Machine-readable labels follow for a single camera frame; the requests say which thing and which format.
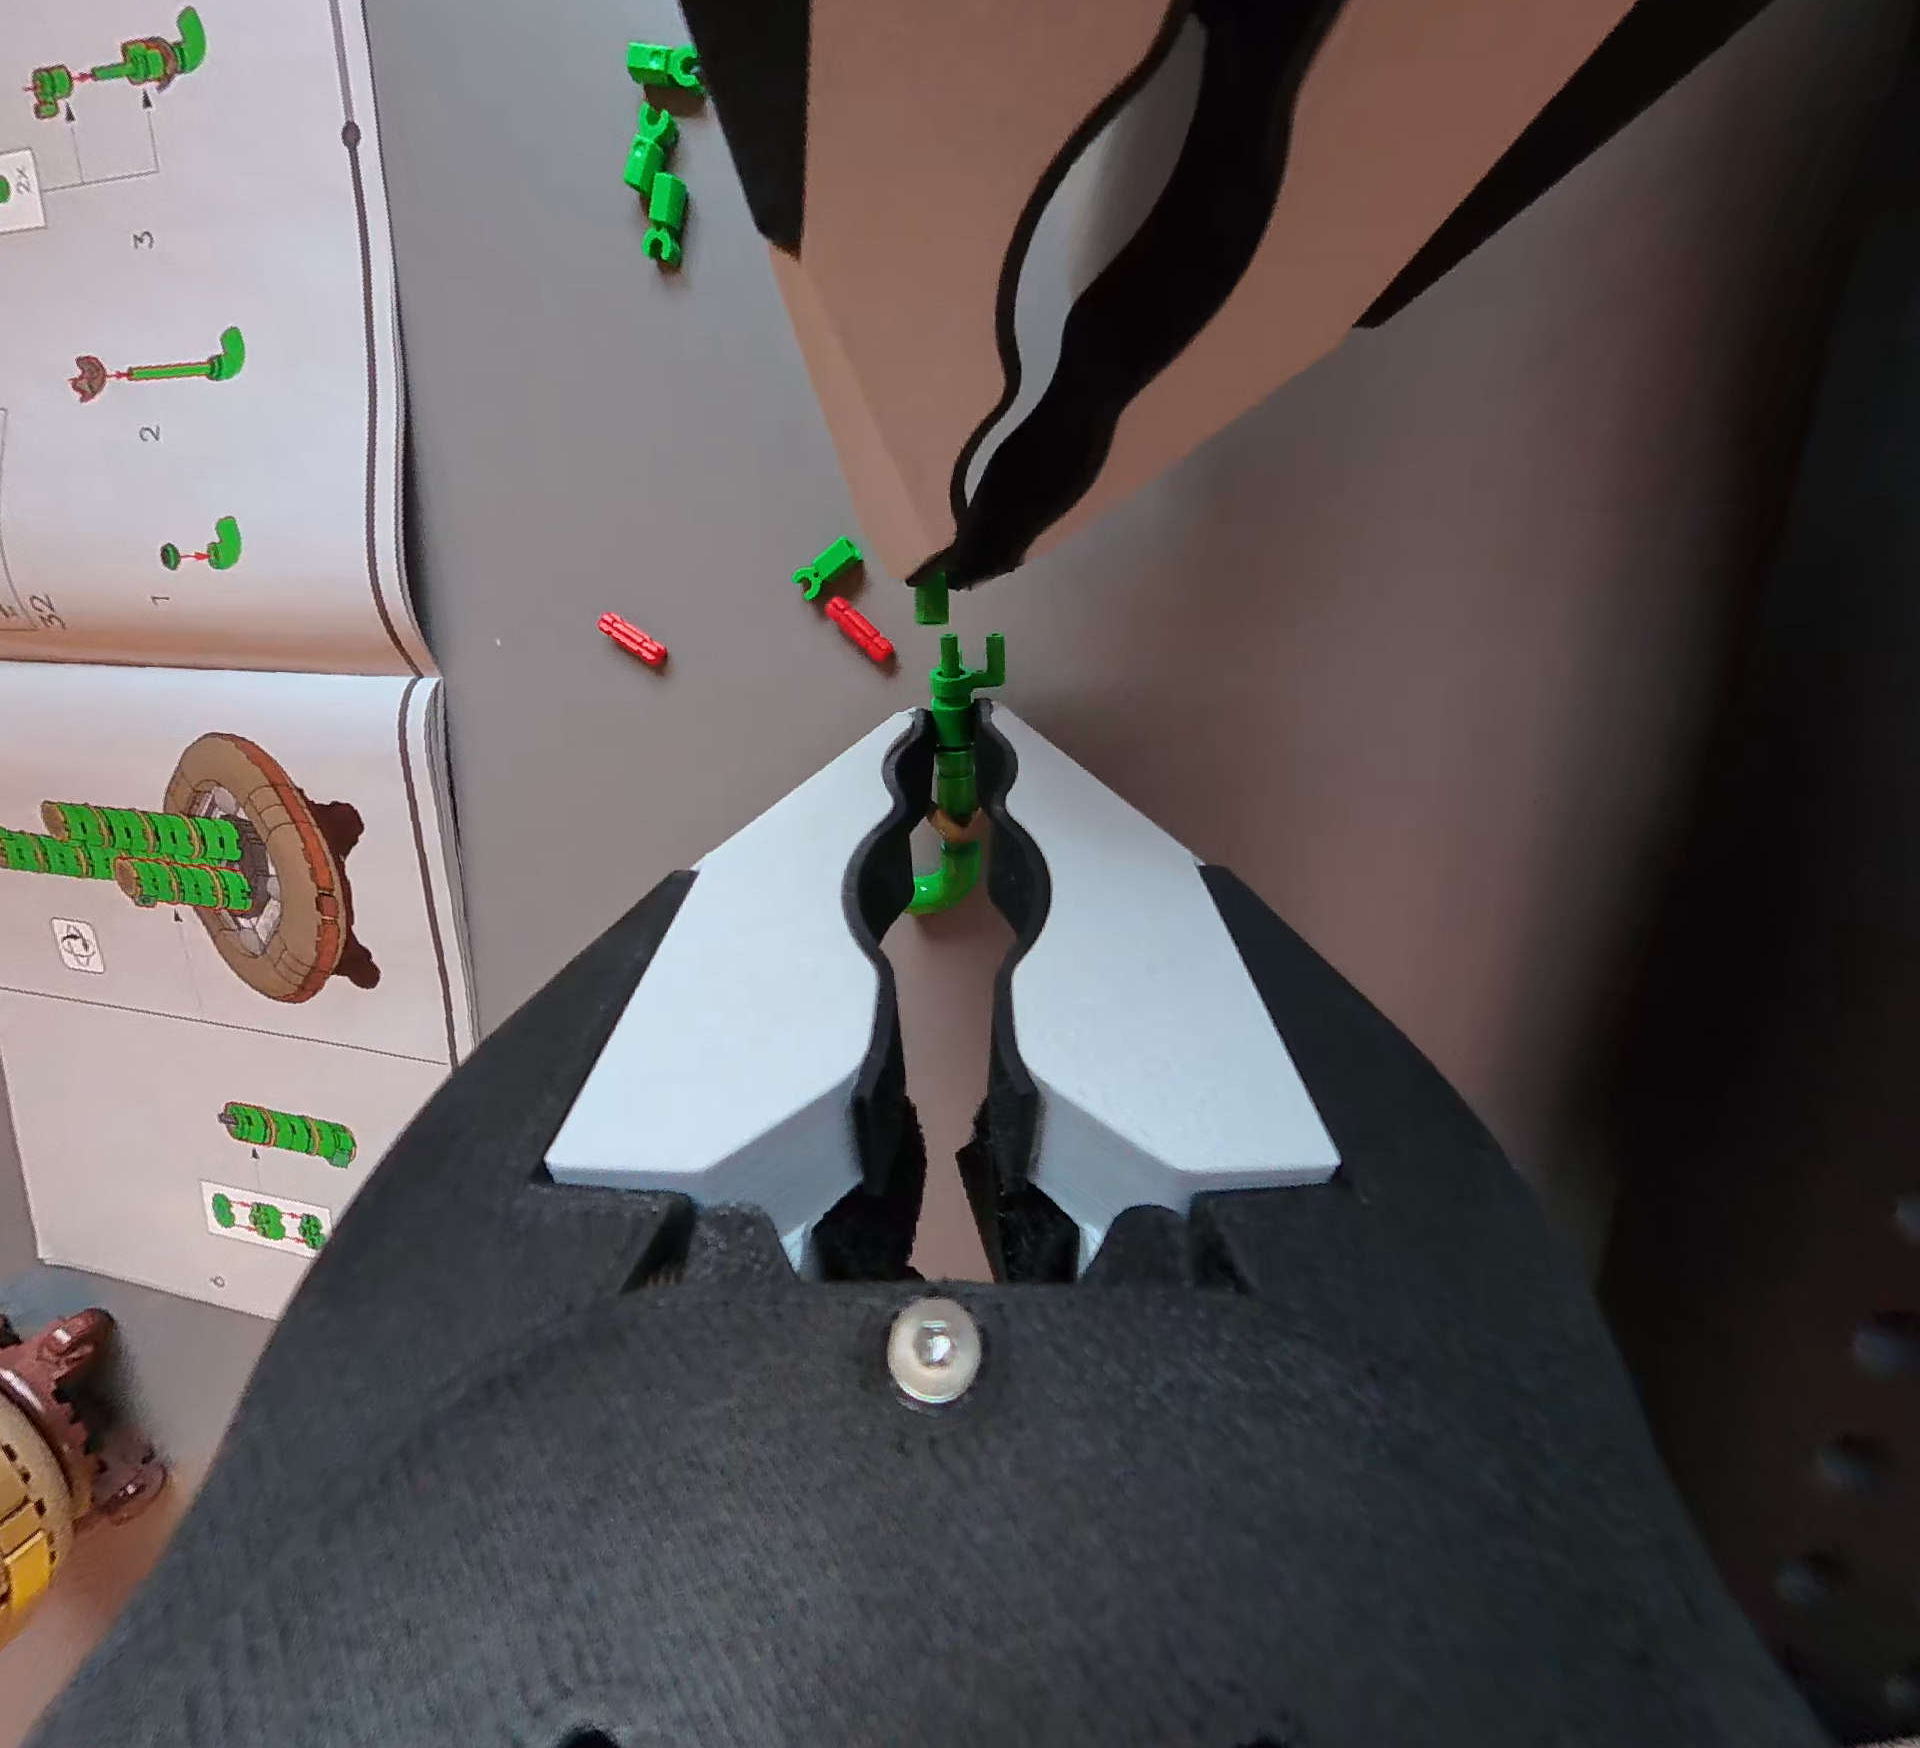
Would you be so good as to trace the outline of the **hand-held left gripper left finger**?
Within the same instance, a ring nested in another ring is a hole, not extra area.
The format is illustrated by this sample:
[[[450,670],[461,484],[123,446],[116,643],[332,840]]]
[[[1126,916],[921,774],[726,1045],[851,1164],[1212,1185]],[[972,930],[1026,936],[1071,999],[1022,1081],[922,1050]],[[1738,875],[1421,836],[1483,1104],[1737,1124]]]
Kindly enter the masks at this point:
[[[878,973],[841,887],[890,811],[896,713],[694,867],[546,1153],[557,1185],[664,1189],[765,1213],[795,1270],[856,1181],[850,1102]]]

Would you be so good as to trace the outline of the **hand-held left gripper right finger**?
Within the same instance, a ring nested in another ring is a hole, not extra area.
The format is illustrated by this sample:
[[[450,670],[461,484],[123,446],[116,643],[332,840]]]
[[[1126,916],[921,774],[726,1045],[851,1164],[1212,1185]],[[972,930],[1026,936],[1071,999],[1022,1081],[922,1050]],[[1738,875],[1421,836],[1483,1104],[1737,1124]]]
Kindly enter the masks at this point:
[[[1129,1209],[1324,1185],[1338,1148],[1199,859],[1018,715],[976,738],[994,973],[966,1196],[994,1278],[1071,1281]]]

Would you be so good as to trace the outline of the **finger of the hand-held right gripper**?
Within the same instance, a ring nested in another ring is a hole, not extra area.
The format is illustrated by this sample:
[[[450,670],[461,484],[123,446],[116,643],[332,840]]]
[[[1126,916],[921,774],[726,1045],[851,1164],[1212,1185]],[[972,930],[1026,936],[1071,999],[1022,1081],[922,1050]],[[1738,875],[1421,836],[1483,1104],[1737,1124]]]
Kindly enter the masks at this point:
[[[1172,0],[809,0],[809,374],[877,560],[954,532],[1015,226]]]
[[[1045,201],[1197,21],[1164,187],[1073,300],[1033,404],[992,450],[985,419],[954,463],[949,580],[1011,571],[1091,491],[1150,479],[1327,353],[1636,1],[1170,0],[1013,229],[992,417],[1022,394],[1013,305]]]

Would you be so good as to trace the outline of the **green lego bamboo stem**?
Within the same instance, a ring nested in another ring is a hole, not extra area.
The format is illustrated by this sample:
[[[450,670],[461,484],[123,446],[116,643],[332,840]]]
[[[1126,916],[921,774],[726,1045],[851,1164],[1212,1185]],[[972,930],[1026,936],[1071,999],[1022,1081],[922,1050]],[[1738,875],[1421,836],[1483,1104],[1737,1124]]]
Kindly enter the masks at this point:
[[[932,802],[927,824],[939,838],[939,864],[914,873],[908,915],[925,918],[959,907],[974,887],[980,861],[974,695],[1005,681],[1002,636],[987,636],[982,667],[965,667],[959,636],[941,639],[929,670],[929,713],[935,730]]]

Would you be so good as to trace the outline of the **lego instruction booklet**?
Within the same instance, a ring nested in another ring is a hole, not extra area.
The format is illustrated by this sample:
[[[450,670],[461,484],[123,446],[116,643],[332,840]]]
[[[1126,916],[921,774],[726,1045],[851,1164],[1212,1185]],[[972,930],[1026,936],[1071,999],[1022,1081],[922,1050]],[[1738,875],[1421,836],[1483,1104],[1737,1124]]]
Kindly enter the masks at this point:
[[[4,1078],[44,1263],[275,1317],[472,1048],[361,0],[2,0]]]

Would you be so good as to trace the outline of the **lego bamboo pot model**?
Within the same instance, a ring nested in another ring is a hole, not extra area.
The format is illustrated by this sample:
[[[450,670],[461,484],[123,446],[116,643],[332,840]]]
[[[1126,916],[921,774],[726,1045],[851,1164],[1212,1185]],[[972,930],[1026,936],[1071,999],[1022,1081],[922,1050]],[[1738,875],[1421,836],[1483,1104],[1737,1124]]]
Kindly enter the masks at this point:
[[[32,1335],[2,1322],[4,1641],[25,1626],[85,1531],[138,1517],[166,1486],[150,1438],[95,1393],[113,1341],[113,1315],[98,1306]]]

